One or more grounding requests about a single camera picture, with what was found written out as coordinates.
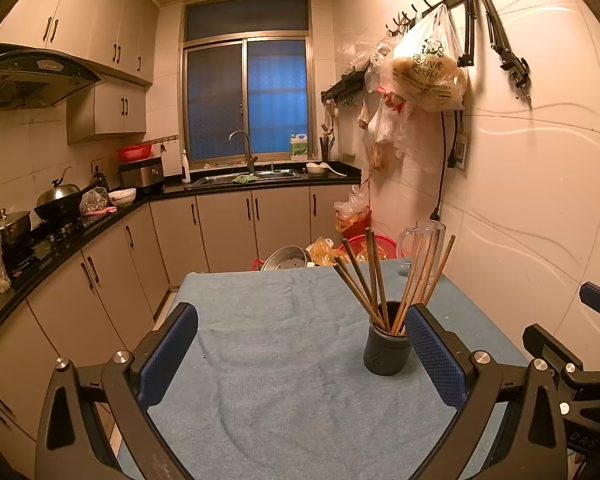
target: black cup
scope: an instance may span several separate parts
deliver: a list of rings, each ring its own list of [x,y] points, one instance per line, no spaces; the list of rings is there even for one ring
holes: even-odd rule
[[[392,324],[400,306],[399,301],[387,301],[389,322]],[[369,335],[366,338],[363,361],[366,368],[376,375],[394,375],[404,368],[411,352],[411,343],[406,335],[392,335],[369,320]]]

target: stainless steel sink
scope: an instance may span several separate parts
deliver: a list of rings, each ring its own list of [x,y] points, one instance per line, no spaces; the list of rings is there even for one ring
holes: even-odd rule
[[[243,173],[227,173],[222,175],[204,176],[191,184],[191,187],[219,186],[220,184],[229,184],[233,182],[237,176],[248,174],[249,173],[245,171]],[[288,180],[290,178],[300,178],[300,174],[296,170],[255,171],[253,174],[258,177],[258,180],[255,180],[250,184],[255,184],[261,180]]]

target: window pane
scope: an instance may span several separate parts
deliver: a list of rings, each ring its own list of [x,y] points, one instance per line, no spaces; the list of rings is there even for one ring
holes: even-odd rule
[[[242,45],[232,44],[187,53],[187,108],[191,160],[240,155],[242,129]]]
[[[185,41],[260,30],[309,30],[306,0],[227,0],[187,9]]]
[[[308,133],[304,40],[250,41],[249,133],[254,153],[289,152]]]

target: black countertop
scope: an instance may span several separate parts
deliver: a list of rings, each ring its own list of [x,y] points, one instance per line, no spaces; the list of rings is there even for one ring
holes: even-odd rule
[[[234,184],[232,182],[213,186],[193,186],[192,184],[183,184],[179,176],[168,177],[165,186],[161,190],[152,192],[149,195],[139,194],[132,204],[119,208],[115,213],[106,215],[104,218],[95,221],[88,227],[76,229],[76,231],[68,235],[65,240],[55,241],[52,244],[44,240],[38,243],[35,246],[37,259],[27,267],[21,275],[17,278],[12,278],[11,288],[7,292],[0,294],[0,325],[30,293],[60,265],[107,228],[148,202],[183,196],[195,196],[246,189],[360,184],[361,171],[358,168],[337,161],[330,162],[330,165],[334,170],[345,173],[347,176],[337,176],[336,174],[331,173],[331,171],[327,171],[322,175],[310,175],[304,168],[304,162],[289,162],[276,164],[275,168],[277,170],[295,169],[301,173],[299,178],[275,181],[263,180],[251,182],[249,184]],[[267,166],[259,166],[258,169],[266,170]],[[191,173],[191,181],[193,183],[204,176],[240,173],[244,172],[244,170],[244,167],[236,167],[195,171]]]

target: white bowl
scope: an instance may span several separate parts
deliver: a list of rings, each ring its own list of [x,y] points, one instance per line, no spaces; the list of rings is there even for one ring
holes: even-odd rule
[[[306,164],[306,170],[312,175],[321,175],[327,171],[324,168],[321,168],[320,164],[315,164],[314,162],[308,162]]]
[[[109,200],[115,207],[122,207],[133,203],[136,199],[136,188],[121,189],[119,191],[110,191]]]

